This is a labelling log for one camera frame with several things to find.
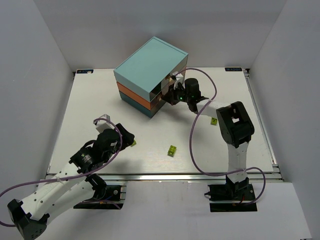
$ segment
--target box lid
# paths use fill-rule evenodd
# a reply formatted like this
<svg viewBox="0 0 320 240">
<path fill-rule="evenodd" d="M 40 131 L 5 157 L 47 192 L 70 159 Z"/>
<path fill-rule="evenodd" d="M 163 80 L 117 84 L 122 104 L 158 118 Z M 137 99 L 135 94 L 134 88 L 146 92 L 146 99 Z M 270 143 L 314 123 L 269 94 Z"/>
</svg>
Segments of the box lid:
<svg viewBox="0 0 320 240">
<path fill-rule="evenodd" d="M 157 37 L 151 38 L 114 72 L 138 86 L 137 91 L 151 92 L 188 54 Z M 132 84 L 117 79 L 131 89 Z"/>
</svg>

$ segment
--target cable tie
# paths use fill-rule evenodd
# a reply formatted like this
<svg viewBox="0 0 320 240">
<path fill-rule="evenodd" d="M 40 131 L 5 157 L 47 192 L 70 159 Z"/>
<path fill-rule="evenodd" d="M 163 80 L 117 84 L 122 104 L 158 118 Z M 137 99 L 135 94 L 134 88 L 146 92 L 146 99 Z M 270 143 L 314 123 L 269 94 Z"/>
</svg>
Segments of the cable tie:
<svg viewBox="0 0 320 240">
<path fill-rule="evenodd" d="M 56 178 L 56 181 L 61 183 L 68 191 L 71 191 L 71 188 L 67 187 L 64 181 L 62 181 L 59 176 L 55 176 L 55 178 Z"/>
</svg>

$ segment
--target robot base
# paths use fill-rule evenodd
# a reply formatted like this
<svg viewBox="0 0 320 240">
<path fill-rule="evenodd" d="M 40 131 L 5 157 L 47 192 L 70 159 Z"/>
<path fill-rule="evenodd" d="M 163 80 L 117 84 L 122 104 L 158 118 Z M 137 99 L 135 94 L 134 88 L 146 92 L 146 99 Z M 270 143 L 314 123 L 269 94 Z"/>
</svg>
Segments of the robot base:
<svg viewBox="0 0 320 240">
<path fill-rule="evenodd" d="M 237 192 L 236 196 L 231 198 L 230 190 L 226 184 L 212 184 L 208 185 L 209 192 L 205 196 L 209 196 L 210 212 L 257 212 L 256 203 L 246 204 L 256 199 L 255 191 L 252 184 Z"/>
</svg>

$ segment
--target white table surface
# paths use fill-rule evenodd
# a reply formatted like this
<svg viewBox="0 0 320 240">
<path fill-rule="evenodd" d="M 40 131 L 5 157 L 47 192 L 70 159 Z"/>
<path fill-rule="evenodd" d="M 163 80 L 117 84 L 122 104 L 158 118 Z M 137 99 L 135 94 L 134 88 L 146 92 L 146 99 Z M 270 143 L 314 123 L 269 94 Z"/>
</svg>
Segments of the white table surface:
<svg viewBox="0 0 320 240">
<path fill-rule="evenodd" d="M 261 183 L 254 183 L 261 190 Z M 311 238 L 292 183 L 268 183 L 258 212 L 210 212 L 202 182 L 131 181 L 121 210 L 70 209 L 38 240 L 299 240 Z"/>
<path fill-rule="evenodd" d="M 243 72 L 226 72 L 224 68 L 201 68 L 215 81 L 216 100 L 223 103 L 243 102 L 255 127 L 247 151 L 247 168 L 259 167 L 272 172 L 268 151 Z M 212 97 L 214 87 L 205 75 L 189 70 L 187 78 L 197 78 L 202 95 Z M 57 173 L 85 142 L 96 139 L 93 119 L 108 114 L 115 124 L 121 123 L 135 135 L 137 145 L 120 152 L 100 174 L 176 174 L 198 173 L 189 153 L 189 135 L 195 114 L 186 103 L 166 103 L 149 118 L 121 100 L 113 69 L 95 69 L 76 74 L 48 173 Z M 193 154 L 199 167 L 207 172 L 228 169 L 228 150 L 219 126 L 211 118 L 200 116 L 193 133 Z M 176 146 L 174 157 L 167 156 L 170 145 Z"/>
</svg>

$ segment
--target light blue box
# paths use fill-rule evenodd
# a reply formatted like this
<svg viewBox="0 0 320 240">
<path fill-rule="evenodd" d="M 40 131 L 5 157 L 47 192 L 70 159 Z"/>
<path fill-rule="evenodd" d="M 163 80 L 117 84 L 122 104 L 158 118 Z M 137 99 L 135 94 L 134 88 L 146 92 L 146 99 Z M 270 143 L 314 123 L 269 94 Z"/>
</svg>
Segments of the light blue box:
<svg viewBox="0 0 320 240">
<path fill-rule="evenodd" d="M 187 65 L 188 53 L 157 38 L 151 38 L 114 69 L 117 82 L 151 102 L 161 92 L 168 74 Z"/>
</svg>

